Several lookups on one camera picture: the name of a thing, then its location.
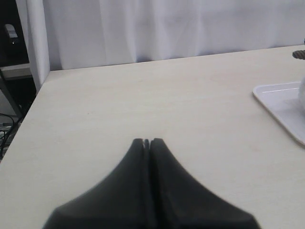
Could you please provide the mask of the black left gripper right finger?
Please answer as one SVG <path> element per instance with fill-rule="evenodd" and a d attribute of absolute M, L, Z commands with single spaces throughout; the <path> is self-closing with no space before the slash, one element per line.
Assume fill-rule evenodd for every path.
<path fill-rule="evenodd" d="M 149 153 L 152 194 L 161 229 L 258 229 L 255 217 L 198 182 L 160 138 Z"/>

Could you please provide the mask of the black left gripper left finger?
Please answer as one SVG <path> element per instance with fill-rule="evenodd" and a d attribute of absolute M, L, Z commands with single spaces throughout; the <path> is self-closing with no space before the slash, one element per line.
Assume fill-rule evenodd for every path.
<path fill-rule="evenodd" d="M 151 229 L 153 196 L 149 141 L 134 139 L 115 169 L 99 184 L 57 207 L 45 229 Z"/>

